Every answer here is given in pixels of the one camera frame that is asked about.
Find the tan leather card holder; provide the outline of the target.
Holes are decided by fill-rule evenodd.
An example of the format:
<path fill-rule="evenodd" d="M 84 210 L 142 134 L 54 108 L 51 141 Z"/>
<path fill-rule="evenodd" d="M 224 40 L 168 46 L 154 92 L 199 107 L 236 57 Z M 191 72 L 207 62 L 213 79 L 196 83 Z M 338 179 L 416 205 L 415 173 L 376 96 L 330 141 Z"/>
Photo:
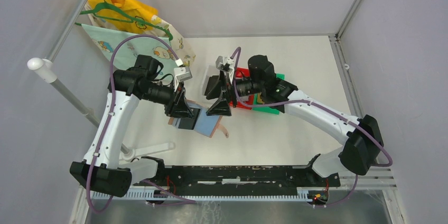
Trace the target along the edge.
<path fill-rule="evenodd" d="M 200 103 L 188 100 L 187 104 L 189 105 L 189 107 L 191 109 L 192 108 L 201 109 L 199 118 L 195 125 L 195 128 L 192 131 L 195 131 L 196 133 L 199 133 L 199 134 L 209 137 L 209 138 L 212 138 L 214 136 L 215 132 L 220 131 L 224 134 L 224 136 L 226 138 L 229 138 L 229 132 L 220 123 L 222 116 L 207 116 L 206 111 L 208 108 Z M 169 119 L 168 124 L 171 126 L 174 126 L 176 129 L 178 129 L 178 122 L 179 122 L 179 118 L 171 117 Z"/>

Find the black credit card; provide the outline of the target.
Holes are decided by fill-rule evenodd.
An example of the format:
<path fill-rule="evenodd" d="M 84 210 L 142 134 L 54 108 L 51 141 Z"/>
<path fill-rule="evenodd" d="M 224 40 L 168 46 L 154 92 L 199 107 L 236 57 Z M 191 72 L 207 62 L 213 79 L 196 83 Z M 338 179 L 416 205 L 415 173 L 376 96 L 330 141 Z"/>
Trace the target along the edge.
<path fill-rule="evenodd" d="M 192 108 L 193 117 L 180 118 L 178 122 L 178 129 L 194 130 L 201 109 Z"/>

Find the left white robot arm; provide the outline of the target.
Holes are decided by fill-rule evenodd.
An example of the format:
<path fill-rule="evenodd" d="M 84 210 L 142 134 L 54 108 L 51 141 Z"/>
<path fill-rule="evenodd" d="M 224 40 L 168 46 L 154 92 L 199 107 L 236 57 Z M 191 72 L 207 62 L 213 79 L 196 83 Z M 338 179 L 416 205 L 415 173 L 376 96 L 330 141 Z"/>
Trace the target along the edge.
<path fill-rule="evenodd" d="M 144 179 L 161 185 L 166 179 L 162 161 L 142 157 L 120 164 L 121 147 L 130 119 L 142 100 L 164 106 L 168 117 L 192 118 L 186 103 L 183 84 L 164 86 L 155 82 L 162 63 L 147 55 L 139 55 L 133 67 L 116 70 L 114 82 L 108 86 L 105 112 L 96 136 L 82 161 L 72 162 L 70 174 L 85 188 L 115 197 L 126 195 L 129 187 Z"/>

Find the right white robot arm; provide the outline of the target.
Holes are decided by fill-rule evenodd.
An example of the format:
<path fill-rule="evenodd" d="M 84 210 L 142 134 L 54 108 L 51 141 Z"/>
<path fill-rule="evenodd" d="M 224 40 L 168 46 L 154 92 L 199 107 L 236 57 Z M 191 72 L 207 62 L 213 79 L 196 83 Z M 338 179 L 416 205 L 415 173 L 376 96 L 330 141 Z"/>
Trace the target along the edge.
<path fill-rule="evenodd" d="M 202 91 L 207 100 L 214 100 L 206 114 L 231 116 L 240 97 L 258 95 L 262 106 L 299 117 L 333 137 L 341 147 L 319 154 L 305 171 L 308 184 L 318 186 L 333 173 L 350 171 L 366 175 L 384 149 L 384 141 L 375 118 L 359 118 L 332 109 L 278 77 L 274 65 L 265 55 L 248 60 L 248 74 L 236 73 L 235 57 L 219 56 L 214 74 L 205 74 Z"/>

